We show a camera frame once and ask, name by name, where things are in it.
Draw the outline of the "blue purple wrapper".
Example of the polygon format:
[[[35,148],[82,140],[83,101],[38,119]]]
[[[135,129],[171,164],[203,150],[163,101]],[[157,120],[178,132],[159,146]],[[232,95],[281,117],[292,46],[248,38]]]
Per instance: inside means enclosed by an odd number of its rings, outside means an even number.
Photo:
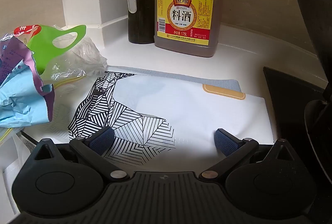
[[[52,121],[55,91],[37,72],[32,51],[17,37],[39,32],[18,28],[1,39],[1,127],[19,128]]]

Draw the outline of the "green snack pouch with handle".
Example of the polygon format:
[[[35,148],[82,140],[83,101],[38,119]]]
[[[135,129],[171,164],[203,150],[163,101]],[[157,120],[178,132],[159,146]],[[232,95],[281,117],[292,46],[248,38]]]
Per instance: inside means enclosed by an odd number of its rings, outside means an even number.
[[[50,60],[64,54],[76,46],[85,36],[86,29],[85,25],[78,25],[67,30],[58,30],[54,27],[39,25],[28,42],[28,48],[33,53],[38,74],[41,75],[45,71]],[[59,48],[53,44],[53,41],[56,38],[70,33],[77,34],[75,40],[72,41],[70,45],[64,48]]]

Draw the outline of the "clear plastic bag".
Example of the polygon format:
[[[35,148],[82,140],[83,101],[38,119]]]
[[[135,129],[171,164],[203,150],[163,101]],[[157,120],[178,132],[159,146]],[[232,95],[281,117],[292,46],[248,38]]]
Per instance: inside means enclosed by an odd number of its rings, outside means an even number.
[[[91,38],[86,36],[64,54],[50,60],[41,78],[56,88],[87,76],[101,77],[106,67],[107,59],[100,54]]]

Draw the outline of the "white mat with line pattern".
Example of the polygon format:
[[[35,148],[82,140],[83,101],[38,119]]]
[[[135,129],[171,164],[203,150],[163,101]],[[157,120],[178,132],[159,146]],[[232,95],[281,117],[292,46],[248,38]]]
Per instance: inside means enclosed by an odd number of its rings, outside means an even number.
[[[107,71],[79,104],[71,138],[114,131],[101,154],[113,163],[147,169],[189,170],[219,160],[218,129],[238,139],[271,145],[265,100],[219,87],[168,77]]]

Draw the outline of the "black wok pan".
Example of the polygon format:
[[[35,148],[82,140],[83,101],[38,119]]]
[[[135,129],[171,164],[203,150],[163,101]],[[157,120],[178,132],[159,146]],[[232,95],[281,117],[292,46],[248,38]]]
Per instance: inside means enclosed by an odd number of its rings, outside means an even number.
[[[316,163],[331,184],[331,0],[297,0],[319,70],[311,72],[322,86],[305,108],[306,132]]]

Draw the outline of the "dark soy sauce dispenser bottle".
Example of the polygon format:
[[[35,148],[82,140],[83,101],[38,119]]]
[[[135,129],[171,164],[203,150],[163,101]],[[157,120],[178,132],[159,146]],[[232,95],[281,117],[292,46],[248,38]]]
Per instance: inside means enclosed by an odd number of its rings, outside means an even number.
[[[128,40],[150,44],[155,35],[155,0],[127,0]]]

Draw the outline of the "cooking wine jug yellow label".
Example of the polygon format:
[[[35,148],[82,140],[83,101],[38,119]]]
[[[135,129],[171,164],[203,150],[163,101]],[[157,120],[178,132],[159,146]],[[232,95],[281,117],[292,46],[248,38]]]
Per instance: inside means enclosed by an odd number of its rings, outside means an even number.
[[[218,44],[223,0],[155,0],[155,46],[212,57]]]

